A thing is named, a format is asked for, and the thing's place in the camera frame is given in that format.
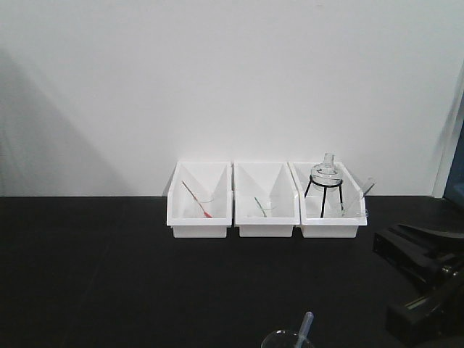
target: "black table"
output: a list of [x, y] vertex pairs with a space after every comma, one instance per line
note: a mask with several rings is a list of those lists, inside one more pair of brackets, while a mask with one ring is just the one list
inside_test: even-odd
[[373, 232], [464, 231], [463, 212], [444, 200], [373, 196], [356, 239], [304, 239], [298, 228], [290, 239], [234, 228], [174, 239], [165, 207], [1, 198], [0, 347], [258, 348], [271, 331], [298, 330], [307, 310], [317, 348], [403, 347], [384, 329], [386, 305], [418, 292], [372, 252]]

